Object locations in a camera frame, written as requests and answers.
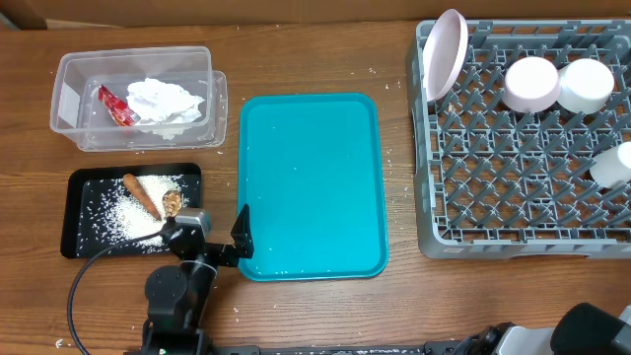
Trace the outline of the orange carrot piece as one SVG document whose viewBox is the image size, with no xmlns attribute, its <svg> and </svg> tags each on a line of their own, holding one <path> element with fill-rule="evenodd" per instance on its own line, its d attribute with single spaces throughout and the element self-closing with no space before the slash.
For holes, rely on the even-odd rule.
<svg viewBox="0 0 631 355">
<path fill-rule="evenodd" d="M 159 210 L 137 177 L 126 174 L 123 176 L 123 184 L 155 220 L 160 221 L 162 219 Z"/>
</svg>

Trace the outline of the white rice pile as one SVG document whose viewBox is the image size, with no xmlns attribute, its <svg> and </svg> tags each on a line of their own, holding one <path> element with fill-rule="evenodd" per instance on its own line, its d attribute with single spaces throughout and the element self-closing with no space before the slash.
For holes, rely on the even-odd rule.
<svg viewBox="0 0 631 355">
<path fill-rule="evenodd" d="M 119 178 L 97 178 L 84 183 L 78 250 L 102 249 L 118 242 L 131 240 L 132 248 L 142 252 L 157 252 L 164 248 L 159 238 L 139 242 L 137 239 L 159 231 L 166 218 L 163 196 L 169 190 L 181 192 L 182 204 L 199 202 L 200 179 L 195 175 L 147 175 L 138 180 L 153 200 L 162 216 L 155 220 L 131 195 Z"/>
</svg>

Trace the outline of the small white plate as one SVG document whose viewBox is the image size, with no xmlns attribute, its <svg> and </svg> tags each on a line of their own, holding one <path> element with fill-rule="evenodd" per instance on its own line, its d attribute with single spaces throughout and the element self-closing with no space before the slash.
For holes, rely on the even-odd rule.
<svg viewBox="0 0 631 355">
<path fill-rule="evenodd" d="M 531 56 L 512 64 L 504 77 L 502 102 L 513 111 L 528 113 L 551 107 L 561 92 L 559 74 L 549 60 Z"/>
</svg>

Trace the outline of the pale green cup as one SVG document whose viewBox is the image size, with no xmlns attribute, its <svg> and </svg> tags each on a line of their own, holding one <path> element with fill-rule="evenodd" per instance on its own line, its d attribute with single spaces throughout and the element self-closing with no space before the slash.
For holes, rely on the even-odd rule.
<svg viewBox="0 0 631 355">
<path fill-rule="evenodd" d="M 631 179 L 630 146 L 624 142 L 595 156 L 590 174 L 597 184 L 613 189 Z"/>
</svg>

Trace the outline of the red snack wrapper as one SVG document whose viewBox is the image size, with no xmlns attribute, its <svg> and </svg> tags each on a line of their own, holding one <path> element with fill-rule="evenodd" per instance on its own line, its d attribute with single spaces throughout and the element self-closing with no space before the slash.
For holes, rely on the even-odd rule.
<svg viewBox="0 0 631 355">
<path fill-rule="evenodd" d="M 134 126 L 140 116 L 132 110 L 128 103 L 113 94 L 104 85 L 99 86 L 99 100 L 118 126 Z"/>
</svg>

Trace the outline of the white tissue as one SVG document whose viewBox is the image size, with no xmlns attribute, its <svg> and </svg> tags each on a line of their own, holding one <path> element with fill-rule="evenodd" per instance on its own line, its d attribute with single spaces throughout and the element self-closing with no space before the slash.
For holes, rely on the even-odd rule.
<svg viewBox="0 0 631 355">
<path fill-rule="evenodd" d="M 199 106 L 205 102 L 177 84 L 146 78 L 127 87 L 126 102 L 136 113 L 136 126 L 185 124 L 201 116 Z"/>
</svg>

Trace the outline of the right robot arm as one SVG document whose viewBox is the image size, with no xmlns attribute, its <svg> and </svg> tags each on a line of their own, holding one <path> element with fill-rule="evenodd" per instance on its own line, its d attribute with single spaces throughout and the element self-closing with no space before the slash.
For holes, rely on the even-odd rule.
<svg viewBox="0 0 631 355">
<path fill-rule="evenodd" d="M 630 355 L 630 309 L 614 317 L 582 303 L 554 327 L 526 328 L 511 322 L 489 326 L 451 350 L 460 355 Z"/>
</svg>

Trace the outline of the brown nut bar piece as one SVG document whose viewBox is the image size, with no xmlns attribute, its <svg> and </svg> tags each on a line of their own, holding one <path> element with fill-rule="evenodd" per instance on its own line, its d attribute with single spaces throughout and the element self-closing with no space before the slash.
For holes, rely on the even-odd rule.
<svg viewBox="0 0 631 355">
<path fill-rule="evenodd" d="M 167 217 L 174 217 L 182 208 L 181 192 L 177 190 L 169 190 L 163 196 L 163 207 Z"/>
</svg>

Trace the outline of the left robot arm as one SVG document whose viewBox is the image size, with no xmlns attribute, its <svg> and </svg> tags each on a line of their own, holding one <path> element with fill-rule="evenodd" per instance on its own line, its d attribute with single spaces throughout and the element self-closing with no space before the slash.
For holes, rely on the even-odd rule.
<svg viewBox="0 0 631 355">
<path fill-rule="evenodd" d="M 180 259 L 178 266 L 156 269 L 145 283 L 148 319 L 143 325 L 142 354 L 216 354 L 200 323 L 218 268 L 237 267 L 250 259 L 254 246 L 249 206 L 244 205 L 231 231 L 230 245 L 206 241 L 210 233 L 206 210 L 181 208 L 166 219 L 159 236 Z"/>
</svg>

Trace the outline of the large white plate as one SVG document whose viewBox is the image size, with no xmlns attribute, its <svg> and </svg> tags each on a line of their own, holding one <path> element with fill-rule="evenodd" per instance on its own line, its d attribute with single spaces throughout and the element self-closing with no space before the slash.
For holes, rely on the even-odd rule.
<svg viewBox="0 0 631 355">
<path fill-rule="evenodd" d="M 428 102 L 443 98 L 463 66 L 468 46 L 464 16 L 455 9 L 444 12 L 431 29 L 423 47 L 425 89 Z"/>
</svg>

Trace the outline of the pale green bowl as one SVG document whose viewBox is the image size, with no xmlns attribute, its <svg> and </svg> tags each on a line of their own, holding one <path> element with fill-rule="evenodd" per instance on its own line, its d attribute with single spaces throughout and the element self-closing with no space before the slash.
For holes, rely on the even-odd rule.
<svg viewBox="0 0 631 355">
<path fill-rule="evenodd" d="M 595 113 L 601 110 L 614 88 L 610 69 L 601 62 L 581 58 L 559 70 L 558 104 L 570 112 Z"/>
</svg>

